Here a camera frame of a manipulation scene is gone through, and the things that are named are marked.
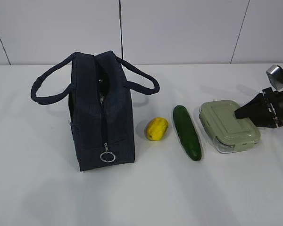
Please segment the green cucumber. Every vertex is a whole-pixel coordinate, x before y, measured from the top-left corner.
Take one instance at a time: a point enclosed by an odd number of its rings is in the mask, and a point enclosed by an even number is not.
[[[186,153],[192,160],[199,161],[201,146],[188,110],[184,106],[176,106],[173,110],[173,120],[180,143]]]

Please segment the lunch bag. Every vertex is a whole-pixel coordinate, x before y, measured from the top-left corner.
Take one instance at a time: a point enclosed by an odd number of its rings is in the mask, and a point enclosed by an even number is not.
[[[37,97],[42,82],[72,61],[71,82],[60,94]],[[153,89],[127,81],[122,66],[149,79]],[[133,112],[130,89],[151,95],[158,82],[112,51],[96,56],[75,52],[37,78],[31,98],[50,105],[68,95],[70,125],[80,171],[134,162]]]

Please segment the green plastic lid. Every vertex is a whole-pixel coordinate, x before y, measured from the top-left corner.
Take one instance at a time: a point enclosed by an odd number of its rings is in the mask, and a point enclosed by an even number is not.
[[[245,151],[260,140],[260,131],[249,119],[236,119],[235,110],[240,106],[232,100],[204,103],[199,118],[221,153]]]

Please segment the white table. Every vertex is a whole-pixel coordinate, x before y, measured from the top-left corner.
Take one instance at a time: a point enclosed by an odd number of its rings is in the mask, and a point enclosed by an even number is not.
[[[202,103],[243,105],[270,87],[270,65],[139,66],[161,91],[132,91],[136,162],[86,172],[79,172],[67,98],[49,106],[30,99],[32,83],[50,66],[0,66],[0,226],[283,226],[283,127],[261,129],[256,148],[220,154],[198,119]],[[64,90],[70,69],[49,77],[39,95]],[[200,162],[176,136],[178,104],[199,132]],[[170,126],[164,140],[151,142],[143,130],[157,116]]]

